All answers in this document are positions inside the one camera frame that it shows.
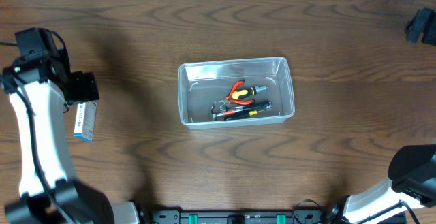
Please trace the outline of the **red black cutting pliers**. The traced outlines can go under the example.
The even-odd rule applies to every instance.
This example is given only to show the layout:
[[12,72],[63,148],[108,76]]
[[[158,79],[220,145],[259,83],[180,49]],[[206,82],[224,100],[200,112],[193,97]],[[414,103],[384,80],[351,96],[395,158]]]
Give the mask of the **red black cutting pliers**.
[[223,99],[218,101],[220,112],[226,110],[227,105],[233,103],[240,106],[248,106],[255,103],[255,99],[247,100],[248,97],[254,96],[256,94],[254,87],[241,89],[241,90],[238,89],[244,83],[245,83],[244,79],[236,82],[231,88],[229,94],[225,96]]

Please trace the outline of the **clear plastic container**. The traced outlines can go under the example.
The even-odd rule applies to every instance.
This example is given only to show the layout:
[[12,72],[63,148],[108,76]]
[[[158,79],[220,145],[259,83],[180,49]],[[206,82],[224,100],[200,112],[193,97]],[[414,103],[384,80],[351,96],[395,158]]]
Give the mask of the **clear plastic container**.
[[190,129],[282,123],[296,111],[288,62],[262,57],[182,64],[178,106]]

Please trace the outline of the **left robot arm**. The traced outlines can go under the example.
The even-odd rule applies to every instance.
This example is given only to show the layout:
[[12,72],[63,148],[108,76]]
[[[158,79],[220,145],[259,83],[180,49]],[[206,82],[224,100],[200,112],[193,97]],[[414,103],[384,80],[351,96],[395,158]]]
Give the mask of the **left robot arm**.
[[99,99],[91,72],[72,72],[55,31],[33,27],[15,34],[20,51],[1,74],[18,120],[22,153],[20,197],[5,205],[9,223],[146,223],[130,200],[113,204],[77,176],[69,153],[64,114]]

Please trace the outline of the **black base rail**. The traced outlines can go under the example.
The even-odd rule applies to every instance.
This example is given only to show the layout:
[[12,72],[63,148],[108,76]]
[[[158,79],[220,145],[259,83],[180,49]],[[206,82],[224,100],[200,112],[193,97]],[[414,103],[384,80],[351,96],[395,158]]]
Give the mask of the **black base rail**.
[[159,210],[151,213],[152,224],[334,224],[406,223],[410,206],[402,199],[351,195],[330,209],[304,199],[290,211],[219,212]]

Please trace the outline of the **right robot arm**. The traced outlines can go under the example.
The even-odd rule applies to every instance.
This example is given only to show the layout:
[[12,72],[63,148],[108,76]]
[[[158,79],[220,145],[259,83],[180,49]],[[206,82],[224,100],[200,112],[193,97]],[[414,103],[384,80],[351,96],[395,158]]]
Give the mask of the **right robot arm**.
[[414,209],[435,206],[435,145],[402,147],[392,158],[388,176],[371,188],[332,206],[324,223],[382,223]]

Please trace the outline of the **blue white cardboard box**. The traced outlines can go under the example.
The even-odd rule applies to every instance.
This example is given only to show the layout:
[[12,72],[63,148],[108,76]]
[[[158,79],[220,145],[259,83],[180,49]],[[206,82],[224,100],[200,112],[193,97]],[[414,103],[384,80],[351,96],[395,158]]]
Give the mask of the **blue white cardboard box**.
[[97,101],[88,101],[77,105],[74,137],[85,142],[93,141],[97,104]]

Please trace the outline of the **stubby black yellow screwdriver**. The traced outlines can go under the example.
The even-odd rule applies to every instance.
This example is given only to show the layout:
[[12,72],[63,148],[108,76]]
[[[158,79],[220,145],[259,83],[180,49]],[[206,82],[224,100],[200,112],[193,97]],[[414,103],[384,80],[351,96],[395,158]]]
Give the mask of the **stubby black yellow screwdriver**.
[[265,91],[267,86],[252,86],[249,89],[242,89],[240,91],[233,91],[230,97],[233,100],[242,100],[250,96],[254,96],[261,91]]

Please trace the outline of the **black yellow precision screwdriver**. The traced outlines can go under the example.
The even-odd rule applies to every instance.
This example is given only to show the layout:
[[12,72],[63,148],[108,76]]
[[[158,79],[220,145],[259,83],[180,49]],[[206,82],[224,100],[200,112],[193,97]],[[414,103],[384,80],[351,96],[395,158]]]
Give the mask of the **black yellow precision screwdriver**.
[[225,121],[228,120],[238,120],[238,119],[244,119],[249,118],[250,116],[254,116],[258,113],[257,110],[246,110],[237,114],[229,115],[224,118]]

